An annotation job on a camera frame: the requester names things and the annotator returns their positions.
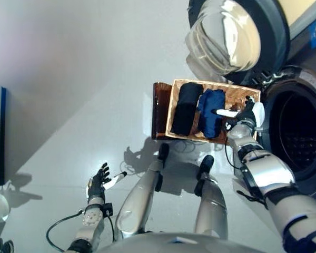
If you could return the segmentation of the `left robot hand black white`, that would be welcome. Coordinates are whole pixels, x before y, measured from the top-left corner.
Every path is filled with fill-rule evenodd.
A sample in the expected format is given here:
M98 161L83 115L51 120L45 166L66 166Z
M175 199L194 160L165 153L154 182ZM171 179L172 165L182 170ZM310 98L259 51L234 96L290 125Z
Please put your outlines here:
M114 187L127 176L127 172L121 172L114 177L110 177L110 168L107 162L103 163L98 172L90 177L86 188L88 203L97 199L100 204L105 203L105 191Z

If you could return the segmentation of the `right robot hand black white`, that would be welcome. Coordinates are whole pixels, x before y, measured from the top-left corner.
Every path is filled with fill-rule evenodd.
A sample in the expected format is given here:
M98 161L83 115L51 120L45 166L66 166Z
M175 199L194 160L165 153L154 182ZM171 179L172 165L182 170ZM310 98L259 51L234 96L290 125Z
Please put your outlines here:
M254 98L247 96L245 107L242 110L233 111L225 109L212 109L212 114L236 119L237 121L251 121L254 128L262 126L265 119L265 108L262 102L256 102Z

